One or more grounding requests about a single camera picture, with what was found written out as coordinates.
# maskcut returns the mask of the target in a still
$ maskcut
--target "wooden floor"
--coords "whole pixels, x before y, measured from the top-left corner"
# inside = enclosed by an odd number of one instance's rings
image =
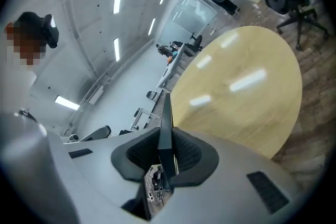
[[[264,0],[258,4],[250,0],[234,2],[240,7],[240,13],[235,17],[213,6],[218,15],[202,32],[203,46],[239,26],[257,25],[276,32],[276,25],[288,18],[268,8]],[[334,34],[322,2],[315,0],[312,6],[317,10],[319,22]],[[301,36],[303,51],[299,52],[295,50],[296,24],[284,27],[281,36],[299,62],[303,89],[298,120],[273,161],[289,171],[303,188],[308,188],[323,173],[336,141],[336,38],[330,36],[324,41],[322,31],[304,25]]]

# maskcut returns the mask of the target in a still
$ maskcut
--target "chair wheel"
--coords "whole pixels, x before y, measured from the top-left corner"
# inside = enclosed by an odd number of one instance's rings
[[[301,45],[300,45],[300,44],[296,44],[295,49],[296,49],[297,51],[302,51],[302,49],[301,49]]]

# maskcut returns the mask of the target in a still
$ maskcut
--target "chair base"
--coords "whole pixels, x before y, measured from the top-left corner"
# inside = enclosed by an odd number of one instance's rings
[[[289,13],[289,18],[287,20],[285,20],[283,23],[279,24],[277,26],[278,29],[278,33],[281,35],[282,34],[282,30],[280,29],[283,26],[286,25],[290,25],[293,23],[298,23],[298,36],[297,36],[297,44],[296,44],[296,49],[297,50],[301,50],[301,44],[300,44],[300,38],[301,38],[301,34],[302,34],[302,23],[307,23],[310,24],[312,26],[315,26],[319,29],[321,29],[322,31],[324,31],[324,39],[327,40],[329,37],[328,34],[328,30],[323,27],[321,24],[319,24],[317,22],[317,13],[315,11],[315,9],[309,9],[305,12],[300,12],[299,8],[296,8],[294,11]]]

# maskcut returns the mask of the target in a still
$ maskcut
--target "white ceiling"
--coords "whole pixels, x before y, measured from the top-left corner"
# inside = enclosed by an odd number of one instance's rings
[[[41,17],[53,14],[60,32],[58,47],[48,48],[46,58],[34,67],[37,80],[27,103],[30,112],[47,129],[61,132],[73,110],[55,104],[56,96],[79,103],[109,66],[116,72],[160,33],[176,1],[159,5],[160,0],[121,0],[120,12],[113,14],[114,0],[9,0],[1,26],[24,11],[33,11]],[[148,36],[153,18],[155,25]],[[118,63],[115,38],[119,38]]]

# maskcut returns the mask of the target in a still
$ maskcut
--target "round wooden table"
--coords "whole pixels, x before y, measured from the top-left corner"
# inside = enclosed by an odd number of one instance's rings
[[[258,26],[212,41],[171,93],[174,125],[245,145],[272,158],[297,120],[298,62],[275,32]]]

